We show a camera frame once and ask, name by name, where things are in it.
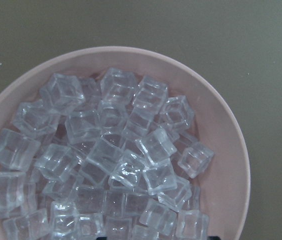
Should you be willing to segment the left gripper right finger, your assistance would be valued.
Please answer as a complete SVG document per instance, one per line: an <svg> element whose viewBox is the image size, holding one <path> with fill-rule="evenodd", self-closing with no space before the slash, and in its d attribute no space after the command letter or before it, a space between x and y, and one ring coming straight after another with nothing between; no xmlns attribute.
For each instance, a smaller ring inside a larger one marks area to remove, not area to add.
<svg viewBox="0 0 282 240"><path fill-rule="evenodd" d="M219 240L218 236L208 236L208 240Z"/></svg>

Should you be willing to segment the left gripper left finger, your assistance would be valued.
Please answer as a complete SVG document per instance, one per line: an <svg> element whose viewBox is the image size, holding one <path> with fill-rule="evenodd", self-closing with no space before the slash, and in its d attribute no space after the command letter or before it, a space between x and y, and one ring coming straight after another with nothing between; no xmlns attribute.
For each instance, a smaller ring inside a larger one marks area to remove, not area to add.
<svg viewBox="0 0 282 240"><path fill-rule="evenodd" d="M106 236L98 237L98 240L107 240L107 237Z"/></svg>

